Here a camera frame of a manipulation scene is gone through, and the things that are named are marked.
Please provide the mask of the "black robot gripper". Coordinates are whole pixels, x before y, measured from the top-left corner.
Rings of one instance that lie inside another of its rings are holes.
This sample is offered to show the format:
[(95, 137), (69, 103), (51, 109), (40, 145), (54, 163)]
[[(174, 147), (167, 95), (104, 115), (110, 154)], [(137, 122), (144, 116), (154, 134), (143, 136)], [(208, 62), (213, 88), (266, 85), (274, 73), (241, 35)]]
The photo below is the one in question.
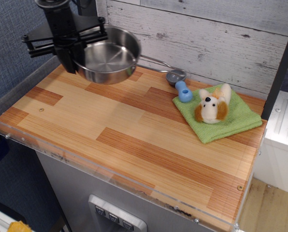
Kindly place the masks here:
[(37, 0), (46, 22), (22, 37), (34, 58), (47, 54), (58, 56), (68, 73), (76, 73), (85, 64), (86, 44), (107, 39), (105, 19), (98, 16), (76, 15), (68, 0)]

